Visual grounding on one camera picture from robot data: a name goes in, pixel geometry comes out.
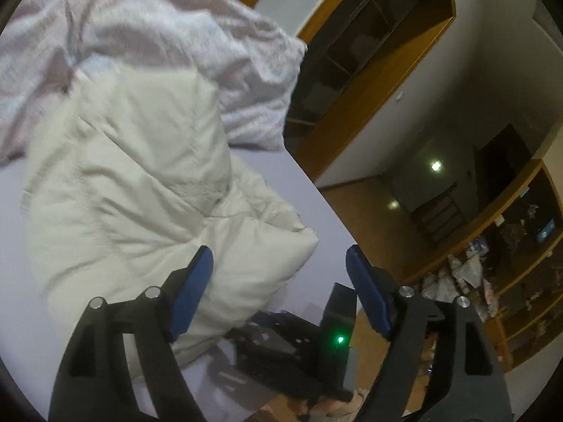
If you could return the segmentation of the person's right hand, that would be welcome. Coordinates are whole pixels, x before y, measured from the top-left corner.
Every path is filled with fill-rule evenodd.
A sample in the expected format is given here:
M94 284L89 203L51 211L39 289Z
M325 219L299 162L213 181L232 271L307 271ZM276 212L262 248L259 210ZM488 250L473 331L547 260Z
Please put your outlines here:
M312 408L300 403L296 410L299 420L307 418L308 421L353 421L363 406L368 394L367 389L356 389L349 402L325 399L319 401Z

